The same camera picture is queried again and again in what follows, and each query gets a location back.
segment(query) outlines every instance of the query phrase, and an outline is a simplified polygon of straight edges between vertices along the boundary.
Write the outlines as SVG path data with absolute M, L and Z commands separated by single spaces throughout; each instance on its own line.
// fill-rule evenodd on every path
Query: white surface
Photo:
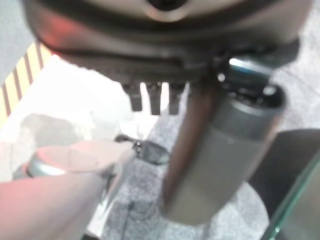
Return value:
M 99 126 L 113 134 L 120 128 L 132 137 L 144 138 L 158 117 L 150 116 L 147 90 L 141 87 L 144 110 L 132 113 L 130 100 L 119 83 L 53 56 L 0 131 L 0 142 L 16 142 L 23 119 L 32 113 L 88 128 Z M 169 101 L 168 85 L 163 89 L 162 109 Z

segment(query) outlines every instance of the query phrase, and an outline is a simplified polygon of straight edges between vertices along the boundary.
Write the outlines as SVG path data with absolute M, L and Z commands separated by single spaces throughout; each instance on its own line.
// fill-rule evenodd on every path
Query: black object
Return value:
M 131 84 L 198 82 L 222 53 L 272 52 L 297 39 L 312 0 L 244 0 L 173 23 L 99 8 L 87 0 L 23 3 L 33 32 L 50 49 Z
M 262 198 L 270 218 L 319 149 L 319 129 L 278 134 L 249 181 Z
M 188 0 L 148 0 L 156 9 L 172 11 L 182 7 Z

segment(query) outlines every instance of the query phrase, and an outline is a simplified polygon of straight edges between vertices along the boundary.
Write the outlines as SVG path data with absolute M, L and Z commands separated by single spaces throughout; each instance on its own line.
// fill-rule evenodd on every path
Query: gray cylinder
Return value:
M 189 158 L 171 159 L 162 209 L 173 221 L 201 224 L 230 200 L 269 149 L 286 98 L 281 88 L 268 86 L 258 98 L 228 93 L 218 102 Z M 178 141 L 173 156 L 182 151 Z

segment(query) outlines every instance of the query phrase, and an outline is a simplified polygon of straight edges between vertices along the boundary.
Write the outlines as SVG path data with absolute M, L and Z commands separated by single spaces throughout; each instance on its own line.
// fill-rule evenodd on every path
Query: floor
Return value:
M 21 0 L 0 0 L 0 85 L 33 41 Z

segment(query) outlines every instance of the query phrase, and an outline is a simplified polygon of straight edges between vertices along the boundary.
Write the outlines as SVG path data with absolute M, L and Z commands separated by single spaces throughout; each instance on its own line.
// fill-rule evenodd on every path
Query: black mechanical part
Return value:
M 122 85 L 122 88 L 130 97 L 132 110 L 134 112 L 142 111 L 142 96 L 140 84 L 125 84 Z
M 223 86 L 228 91 L 240 91 L 242 94 L 261 94 L 273 72 L 296 60 L 300 48 L 300 41 L 283 45 L 267 53 L 234 56 L 228 60 Z
M 163 185 L 163 214 L 198 225 L 208 221 L 258 167 L 272 143 L 286 98 L 268 86 L 260 100 L 204 84 L 187 113 Z
M 146 83 L 145 85 L 150 98 L 151 114 L 160 115 L 162 83 Z
M 82 67 L 98 62 L 98 71 L 128 83 L 128 73 L 141 74 L 133 79 L 139 82 L 198 81 L 221 51 L 238 56 L 291 43 L 312 0 L 244 0 L 175 23 L 136 19 L 83 0 L 23 2 L 34 33 L 50 49 Z
M 161 11 L 172 11 L 182 7 L 188 0 L 147 0 L 152 6 Z

